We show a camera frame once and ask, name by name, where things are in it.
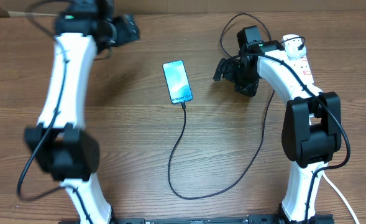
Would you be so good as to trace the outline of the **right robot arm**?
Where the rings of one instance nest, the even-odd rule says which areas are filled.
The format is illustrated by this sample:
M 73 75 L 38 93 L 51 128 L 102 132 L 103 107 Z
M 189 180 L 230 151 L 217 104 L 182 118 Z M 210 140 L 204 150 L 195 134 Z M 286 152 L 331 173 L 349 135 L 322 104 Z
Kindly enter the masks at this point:
M 314 85 L 306 47 L 298 35 L 265 41 L 258 27 L 251 26 L 237 33 L 237 41 L 238 56 L 222 58 L 213 79 L 230 80 L 237 92 L 253 97 L 263 78 L 286 106 L 281 143 L 291 166 L 274 223 L 334 223 L 332 215 L 316 214 L 314 203 L 323 169 L 341 148 L 338 95 Z

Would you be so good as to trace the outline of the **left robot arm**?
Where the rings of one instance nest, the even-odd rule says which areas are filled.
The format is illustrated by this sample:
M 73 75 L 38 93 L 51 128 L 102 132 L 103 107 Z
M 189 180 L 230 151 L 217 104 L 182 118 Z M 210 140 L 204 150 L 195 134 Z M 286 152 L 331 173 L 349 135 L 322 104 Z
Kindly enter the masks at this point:
M 112 1 L 70 1 L 48 35 L 53 68 L 37 124 L 24 131 L 29 161 L 67 192 L 80 223 L 116 223 L 98 180 L 99 144 L 85 130 L 85 100 L 93 62 L 138 40 L 139 28 L 131 15 L 114 16 Z

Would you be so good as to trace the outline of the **smartphone with teal screen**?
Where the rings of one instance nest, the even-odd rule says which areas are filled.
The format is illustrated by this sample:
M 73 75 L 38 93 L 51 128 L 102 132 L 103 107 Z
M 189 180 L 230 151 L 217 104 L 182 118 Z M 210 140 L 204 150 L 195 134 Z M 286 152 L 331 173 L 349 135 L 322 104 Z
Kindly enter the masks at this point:
M 164 63 L 162 65 L 171 103 L 176 105 L 191 101 L 193 93 L 182 60 Z

